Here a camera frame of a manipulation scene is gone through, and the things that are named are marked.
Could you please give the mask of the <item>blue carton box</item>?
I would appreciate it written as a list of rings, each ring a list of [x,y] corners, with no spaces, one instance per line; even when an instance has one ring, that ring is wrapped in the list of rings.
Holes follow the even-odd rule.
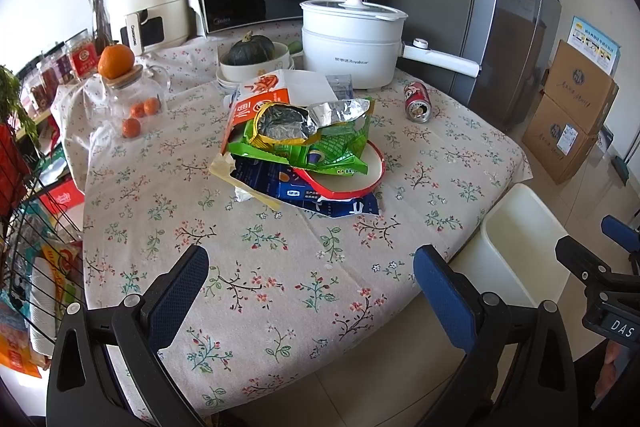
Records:
[[[292,167],[277,162],[233,155],[233,179],[244,183],[257,193],[279,202],[337,219],[357,215],[377,216],[378,200],[373,194],[352,199],[326,199],[294,172]]]

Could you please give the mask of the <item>green foil chip bag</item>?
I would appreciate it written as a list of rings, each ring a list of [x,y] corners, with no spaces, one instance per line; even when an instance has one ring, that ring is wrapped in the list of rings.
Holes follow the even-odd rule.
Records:
[[[366,174],[362,154],[373,111],[370,98],[307,107],[266,102],[245,124],[233,126],[224,150],[330,176]]]

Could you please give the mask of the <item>orange white snack bag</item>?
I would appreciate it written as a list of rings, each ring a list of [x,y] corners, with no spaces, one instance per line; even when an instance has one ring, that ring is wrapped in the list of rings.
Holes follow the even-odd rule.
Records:
[[[234,132],[242,131],[244,124],[253,119],[267,102],[309,106],[336,100],[337,97],[326,76],[318,72],[278,69],[241,82],[231,99],[220,151],[224,153],[227,150]]]

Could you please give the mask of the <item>clear plastic water bottle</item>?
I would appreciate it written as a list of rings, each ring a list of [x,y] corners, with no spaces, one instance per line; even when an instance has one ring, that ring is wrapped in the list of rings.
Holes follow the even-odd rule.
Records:
[[[337,100],[350,100],[354,97],[351,75],[326,75],[326,81]]]

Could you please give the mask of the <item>white trash bin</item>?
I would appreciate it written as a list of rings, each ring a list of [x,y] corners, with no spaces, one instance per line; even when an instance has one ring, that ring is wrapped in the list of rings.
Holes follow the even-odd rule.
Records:
[[[492,208],[472,239],[450,261],[479,293],[508,305],[538,307],[558,301],[570,272],[556,260],[563,225],[527,185],[518,183]]]

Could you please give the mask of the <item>lower cardboard box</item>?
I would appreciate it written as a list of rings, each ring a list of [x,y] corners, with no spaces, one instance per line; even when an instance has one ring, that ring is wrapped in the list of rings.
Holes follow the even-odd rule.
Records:
[[[555,184],[573,178],[597,142],[596,134],[580,129],[548,95],[543,95],[522,142]]]

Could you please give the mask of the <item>cardboard box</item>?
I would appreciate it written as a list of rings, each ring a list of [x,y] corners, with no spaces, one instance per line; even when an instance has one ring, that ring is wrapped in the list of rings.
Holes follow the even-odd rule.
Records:
[[[596,134],[580,129],[548,95],[543,95],[522,142],[555,184],[573,178],[597,142]]]
[[[614,79],[593,61],[561,40],[549,68],[544,94],[587,134],[604,124],[616,95]]]

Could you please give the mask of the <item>floral tablecloth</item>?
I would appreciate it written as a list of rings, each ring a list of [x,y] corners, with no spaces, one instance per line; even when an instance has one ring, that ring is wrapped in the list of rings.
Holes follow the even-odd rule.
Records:
[[[230,30],[145,55],[166,94],[137,138],[122,136],[100,77],[58,89],[52,108],[85,196],[89,308],[143,293],[191,245],[208,252],[207,280],[162,354],[205,414],[279,390],[360,343],[418,295],[416,248],[452,257],[532,175],[518,144],[438,90],[430,121],[409,120],[409,76],[398,72],[373,93],[370,139],[385,160],[377,215],[240,202],[209,170],[229,114],[218,55],[239,38]]]

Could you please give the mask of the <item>upper cardboard box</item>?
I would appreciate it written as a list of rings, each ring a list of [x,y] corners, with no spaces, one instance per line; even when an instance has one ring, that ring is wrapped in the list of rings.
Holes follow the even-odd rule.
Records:
[[[616,95],[614,79],[593,61],[561,40],[549,68],[544,94],[587,134],[604,124]]]

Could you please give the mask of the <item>red soda can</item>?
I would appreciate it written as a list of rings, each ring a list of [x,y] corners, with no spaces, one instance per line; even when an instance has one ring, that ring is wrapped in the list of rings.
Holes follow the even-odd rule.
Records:
[[[432,115],[432,103],[425,84],[421,81],[407,83],[404,95],[408,118],[419,124],[426,124]]]

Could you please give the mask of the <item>glass jar with wooden lid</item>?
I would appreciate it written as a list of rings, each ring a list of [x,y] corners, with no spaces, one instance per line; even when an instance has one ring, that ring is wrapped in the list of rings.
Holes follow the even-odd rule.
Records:
[[[136,64],[120,77],[102,80],[111,121],[119,136],[134,140],[156,124],[170,88],[166,69]]]

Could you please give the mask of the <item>stacked white plates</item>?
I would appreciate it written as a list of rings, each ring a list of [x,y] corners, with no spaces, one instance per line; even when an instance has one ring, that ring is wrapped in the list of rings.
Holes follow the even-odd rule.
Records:
[[[294,69],[294,67],[295,67],[295,62],[292,60],[292,64],[288,69]],[[217,79],[218,86],[221,87],[222,91],[228,94],[233,93],[237,87],[240,87],[241,84],[245,82],[245,81],[242,81],[242,82],[234,83],[234,82],[225,82],[224,80],[219,80],[217,77],[217,71],[216,71],[216,79]]]

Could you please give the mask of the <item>red label glass jar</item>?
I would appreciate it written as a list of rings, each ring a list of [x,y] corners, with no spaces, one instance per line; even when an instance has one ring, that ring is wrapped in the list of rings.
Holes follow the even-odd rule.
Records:
[[[65,49],[78,79],[86,79],[98,71],[99,57],[87,29],[67,39]]]

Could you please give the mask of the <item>white electric cooking pot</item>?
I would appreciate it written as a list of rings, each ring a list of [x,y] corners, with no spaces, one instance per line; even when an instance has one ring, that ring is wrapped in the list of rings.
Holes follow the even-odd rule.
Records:
[[[477,62],[434,50],[424,39],[403,42],[404,11],[364,0],[307,0],[300,8],[304,69],[349,75],[356,90],[390,84],[401,58],[471,78],[480,73]]]

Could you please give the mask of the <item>white air fryer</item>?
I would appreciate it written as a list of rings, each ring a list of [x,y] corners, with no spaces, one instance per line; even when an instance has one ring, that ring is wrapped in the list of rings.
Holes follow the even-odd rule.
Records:
[[[178,46],[190,35],[186,0],[107,0],[112,36],[137,56]]]

